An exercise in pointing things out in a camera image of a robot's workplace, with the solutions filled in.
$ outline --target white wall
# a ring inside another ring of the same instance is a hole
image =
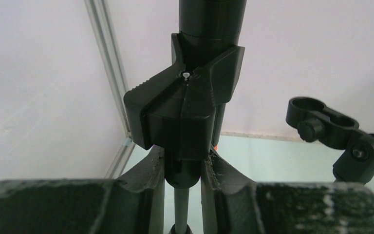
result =
[[[171,64],[178,1],[109,1],[130,88]],[[297,137],[287,102],[312,96],[374,132],[374,0],[248,0],[240,81],[223,131]]]
[[[124,136],[84,1],[0,0],[0,179],[103,177]]]

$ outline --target black plastic mount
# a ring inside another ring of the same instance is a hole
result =
[[[163,157],[154,146],[116,180],[1,181],[0,234],[167,233]],[[213,149],[200,163],[205,234],[374,234],[374,194],[361,184],[256,183]]]
[[[179,34],[172,34],[171,42],[173,64],[124,96],[132,139],[144,149],[158,145],[179,152],[176,159],[203,160],[211,146],[216,106],[233,95],[244,47],[232,46],[188,71]]]
[[[300,137],[345,150],[333,165],[337,180],[367,183],[374,176],[374,134],[359,129],[359,123],[323,102],[310,97],[289,101],[286,122]]]

